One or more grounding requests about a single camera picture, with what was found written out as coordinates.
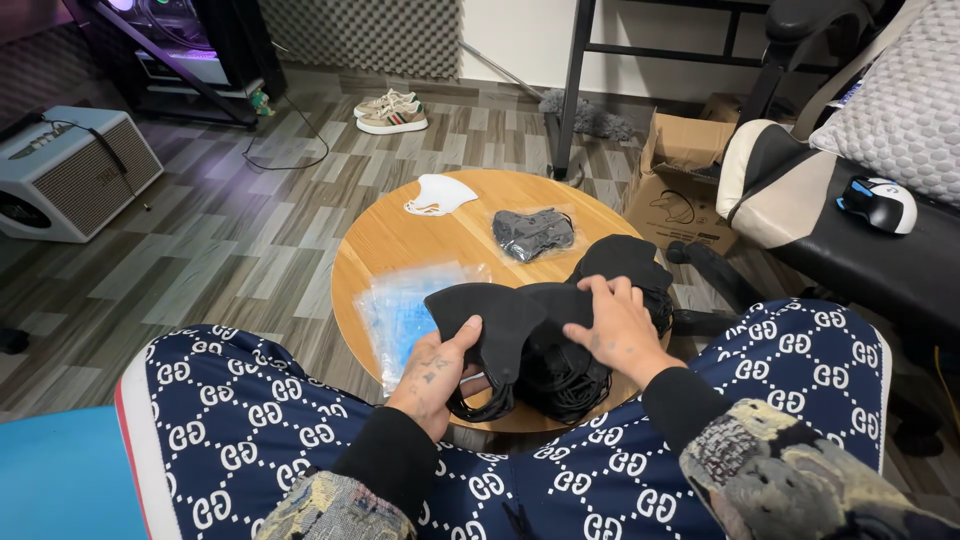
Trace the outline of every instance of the mop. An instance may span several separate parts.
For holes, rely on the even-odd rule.
[[[473,56],[488,63],[497,71],[503,73],[517,84],[523,86],[528,92],[540,99],[540,112],[560,114],[564,107],[564,95],[566,92],[562,88],[551,88],[543,93],[538,92],[532,86],[521,81],[514,74],[510,73],[495,61],[484,56],[480,51],[467,45],[460,39],[460,45]],[[610,114],[591,105],[587,100],[577,98],[577,112],[573,119],[574,133],[593,135],[612,140],[630,140],[634,136],[634,126],[630,120],[623,116]]]

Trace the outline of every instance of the cardboard box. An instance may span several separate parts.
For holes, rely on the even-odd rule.
[[[716,212],[716,179],[698,172],[719,161],[734,125],[654,113],[650,135],[625,193],[623,217],[644,239],[703,242],[720,255],[737,233]]]
[[[747,96],[741,94],[710,94],[700,113],[702,120],[714,122],[729,122],[735,124],[740,119],[740,111]],[[767,118],[782,124],[792,126],[797,123],[797,113],[793,105],[783,98],[775,98],[774,104],[767,113]]]

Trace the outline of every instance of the green toy figure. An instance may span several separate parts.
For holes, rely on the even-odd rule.
[[[250,96],[250,102],[253,104],[253,109],[256,110],[256,113],[260,116],[273,116],[276,114],[276,111],[270,108],[270,96],[263,93],[263,90],[260,88],[253,91],[253,95]]]

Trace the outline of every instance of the stack of black masks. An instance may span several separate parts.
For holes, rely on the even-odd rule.
[[[483,406],[467,405],[459,388],[447,402],[450,411],[469,422],[488,422],[514,409],[520,399],[548,418],[565,424],[583,419],[610,394],[610,368],[563,334],[566,323],[593,326],[592,295],[576,283],[601,275],[630,278],[643,290],[658,334],[670,328],[673,305],[668,294],[673,276],[654,261],[650,242],[613,234],[587,250],[565,282],[512,288],[495,283],[464,283],[436,292],[424,303],[446,341],[477,313],[483,331],[467,351],[465,364],[479,364],[490,381],[492,398]]]

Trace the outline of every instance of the patterned jacket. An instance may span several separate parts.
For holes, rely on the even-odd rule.
[[[803,422],[761,400],[733,404],[690,370],[661,372],[643,405],[733,540],[960,538]],[[293,486],[256,540],[416,538],[438,459],[413,420],[379,408],[330,471]]]

